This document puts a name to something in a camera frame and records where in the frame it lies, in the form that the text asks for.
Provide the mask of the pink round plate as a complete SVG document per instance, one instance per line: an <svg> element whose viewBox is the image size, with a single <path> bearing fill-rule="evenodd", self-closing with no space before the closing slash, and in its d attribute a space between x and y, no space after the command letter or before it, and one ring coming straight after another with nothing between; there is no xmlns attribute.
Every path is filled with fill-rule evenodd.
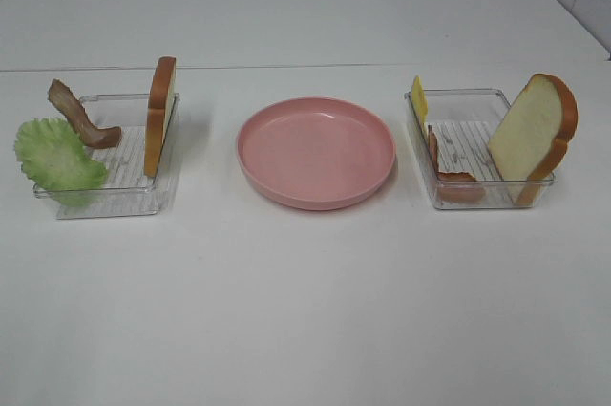
<svg viewBox="0 0 611 406"><path fill-rule="evenodd" d="M360 203L386 182L396 160L394 138L382 119L327 97L263 108L243 124L236 150L255 190L305 210Z"/></svg>

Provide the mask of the toast bread slice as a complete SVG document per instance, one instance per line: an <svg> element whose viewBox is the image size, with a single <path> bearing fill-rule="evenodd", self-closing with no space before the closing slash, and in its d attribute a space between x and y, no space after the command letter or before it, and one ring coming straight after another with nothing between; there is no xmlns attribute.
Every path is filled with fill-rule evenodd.
<svg viewBox="0 0 611 406"><path fill-rule="evenodd" d="M154 178L157 174L174 106L175 75L176 59L172 56L161 57L158 60L149 92L145 128L144 174L150 178Z"/></svg>
<svg viewBox="0 0 611 406"><path fill-rule="evenodd" d="M533 204L539 182L562 161L578 127L574 95L558 77L534 74L488 142L515 205Z"/></svg>

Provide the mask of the pink bacon strip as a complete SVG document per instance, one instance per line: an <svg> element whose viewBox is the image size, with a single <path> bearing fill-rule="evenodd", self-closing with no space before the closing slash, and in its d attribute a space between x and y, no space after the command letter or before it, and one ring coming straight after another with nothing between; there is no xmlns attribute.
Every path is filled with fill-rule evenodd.
<svg viewBox="0 0 611 406"><path fill-rule="evenodd" d="M485 190L481 187L472 187L476 179L468 172L442 172L438 163L438 140L430 125L428 131L428 148L432 159L432 167L436 178L443 182L438 189L438 194L443 201L450 203L478 203L485 196Z"/></svg>

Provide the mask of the green lettuce leaf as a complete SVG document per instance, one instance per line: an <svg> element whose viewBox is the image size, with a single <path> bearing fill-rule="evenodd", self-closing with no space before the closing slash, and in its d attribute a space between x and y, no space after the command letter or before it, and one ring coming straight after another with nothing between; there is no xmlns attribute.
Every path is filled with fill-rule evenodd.
<svg viewBox="0 0 611 406"><path fill-rule="evenodd" d="M59 191L54 199L70 207L93 201L84 190L102 187L108 176L105 165L92 159L71 125L60 118L23 123L14 143L21 171L46 191Z"/></svg>

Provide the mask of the clear left plastic tray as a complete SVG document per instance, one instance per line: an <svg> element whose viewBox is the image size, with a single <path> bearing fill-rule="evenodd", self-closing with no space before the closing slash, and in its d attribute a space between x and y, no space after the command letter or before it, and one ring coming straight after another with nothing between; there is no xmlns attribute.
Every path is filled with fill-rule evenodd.
<svg viewBox="0 0 611 406"><path fill-rule="evenodd" d="M117 147L87 150L91 158L104 163L108 170L104 185L96 190L47 191L36 184L33 195L55 209L59 220L159 213L173 200L179 178L180 157L175 150L179 136L179 95L174 95L158 172L153 178L144 174L148 96L83 96L80 102L96 126L118 126L122 130Z"/></svg>

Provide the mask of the brown bacon strip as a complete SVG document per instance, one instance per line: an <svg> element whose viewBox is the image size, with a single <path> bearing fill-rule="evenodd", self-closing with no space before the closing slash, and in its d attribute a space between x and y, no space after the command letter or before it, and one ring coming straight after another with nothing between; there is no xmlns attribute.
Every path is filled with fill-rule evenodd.
<svg viewBox="0 0 611 406"><path fill-rule="evenodd" d="M86 146L107 149L119 145L122 137L121 128L96 127L70 88L59 79L52 81L48 90L48 101L65 117Z"/></svg>

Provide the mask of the clear right plastic tray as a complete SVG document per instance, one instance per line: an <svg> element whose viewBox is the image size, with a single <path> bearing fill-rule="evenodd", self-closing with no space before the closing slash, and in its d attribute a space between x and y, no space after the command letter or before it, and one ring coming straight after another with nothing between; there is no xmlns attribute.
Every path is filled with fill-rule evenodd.
<svg viewBox="0 0 611 406"><path fill-rule="evenodd" d="M537 205L539 198L555 182L555 175L540 181L540 192L533 204L519 207L510 194L510 184L504 181L488 150L488 141L510 109L502 91L492 88L427 90L426 125L430 125L438 140L438 163L442 172L468 172L476 179L472 187L481 187L485 196L478 203L443 201L438 189L443 185L434 173L428 148L411 105L410 93L405 94L408 111L408 131L419 168L433 207L440 210L519 209Z"/></svg>

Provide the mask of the clear plastic tray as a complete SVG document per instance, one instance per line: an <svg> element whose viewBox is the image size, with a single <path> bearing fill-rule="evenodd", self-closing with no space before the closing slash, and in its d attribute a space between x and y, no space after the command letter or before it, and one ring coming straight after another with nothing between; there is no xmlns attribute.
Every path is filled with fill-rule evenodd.
<svg viewBox="0 0 611 406"><path fill-rule="evenodd" d="M510 194L510 184L504 181L488 150L488 141L510 109L502 91L492 88L427 90L426 125L430 125L438 140L438 163L442 172L468 172L476 179L472 187L481 187L485 196L478 203L443 201L438 189L443 185L434 173L428 148L411 105L410 93L405 94L408 111L408 131L419 168L433 207L440 210L519 209L537 205L539 198L555 182L555 175L540 181L540 192L533 204L519 207Z"/></svg>
<svg viewBox="0 0 611 406"><path fill-rule="evenodd" d="M59 220L159 213L173 200L179 178L180 157L175 150L179 136L179 95L174 95L158 172L153 178L144 174L148 96L83 96L80 102L96 126L118 126L122 130L117 147L87 150L91 158L104 163L108 170L104 185L96 190L47 191L36 184L33 195L55 209Z"/></svg>

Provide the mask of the yellow cheese slice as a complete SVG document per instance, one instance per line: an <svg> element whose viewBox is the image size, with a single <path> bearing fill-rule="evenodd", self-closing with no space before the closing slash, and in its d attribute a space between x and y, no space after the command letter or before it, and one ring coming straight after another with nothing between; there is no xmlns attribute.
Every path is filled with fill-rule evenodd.
<svg viewBox="0 0 611 406"><path fill-rule="evenodd" d="M428 113L428 101L424 93L424 89L421 84L420 77L417 75L411 85L410 90L411 105L416 115L416 119L420 126L423 136L428 136L428 129L426 125L426 117Z"/></svg>

